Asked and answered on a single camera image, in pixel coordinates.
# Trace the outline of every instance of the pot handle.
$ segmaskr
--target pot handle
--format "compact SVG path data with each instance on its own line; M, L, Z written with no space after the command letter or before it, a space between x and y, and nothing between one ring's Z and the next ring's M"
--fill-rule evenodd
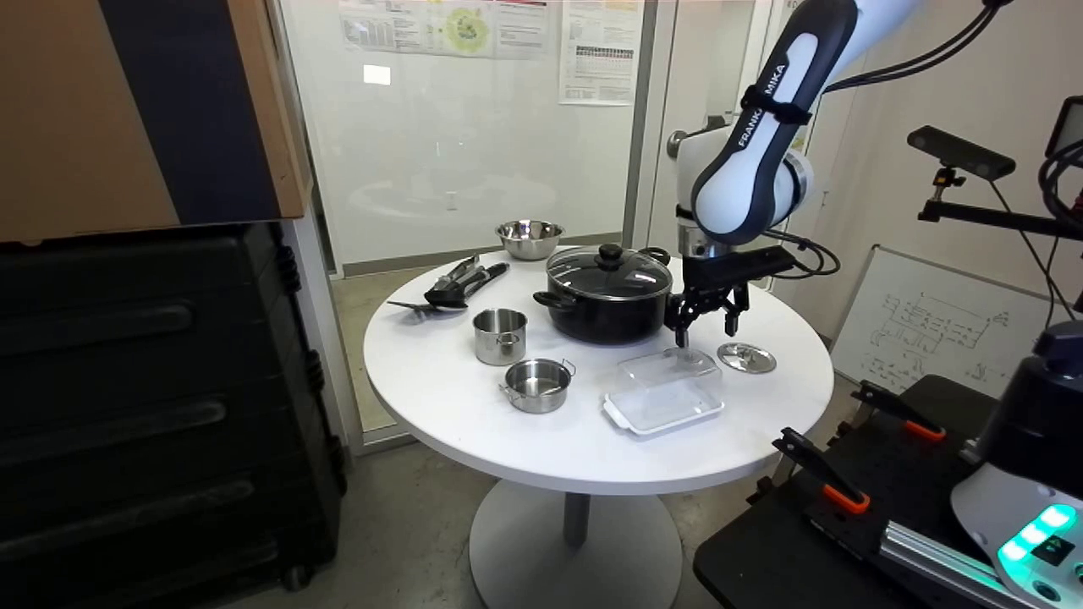
M663 266L671 266L671 251L663 251L663 248L642 248L639 253L661 260Z
M571 309L571 305L575 305L575 298L556 294L556 291L534 291L534 300L539 300L540 309Z

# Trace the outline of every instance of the table pedestal base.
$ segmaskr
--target table pedestal base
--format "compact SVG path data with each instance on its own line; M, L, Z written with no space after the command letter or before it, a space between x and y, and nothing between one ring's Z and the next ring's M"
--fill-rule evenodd
M501 481L469 528L489 609L661 609L678 598L682 565L678 524L658 498L564 501Z

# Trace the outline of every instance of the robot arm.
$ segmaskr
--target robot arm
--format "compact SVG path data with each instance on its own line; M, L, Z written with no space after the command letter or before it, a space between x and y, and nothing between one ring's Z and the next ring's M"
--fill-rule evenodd
M739 253L783 223L808 191L808 163L790 152L830 77L880 36L898 29L921 0L801 0L763 77L745 91L730 130L705 128L678 142L683 294L671 327L683 346L687 323L713 309L729 332L749 309L749 282L785 271L785 251Z

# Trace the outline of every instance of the stainless steel bowl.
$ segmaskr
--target stainless steel bowl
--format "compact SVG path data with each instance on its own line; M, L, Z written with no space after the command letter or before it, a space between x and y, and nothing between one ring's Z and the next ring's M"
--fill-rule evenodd
M562 239L559 223L544 219L510 219L498 225L501 248L517 256L517 260L544 260L559 239Z
M571 364L556 358L522 358L504 373L504 395L522 413L552 413L564 403Z

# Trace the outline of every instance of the plastic container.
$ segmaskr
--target plastic container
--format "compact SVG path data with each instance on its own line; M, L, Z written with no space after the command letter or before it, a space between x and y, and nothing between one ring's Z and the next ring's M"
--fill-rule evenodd
M668 347L600 374L601 413L632 436L671 431L726 408L721 367L705 350Z

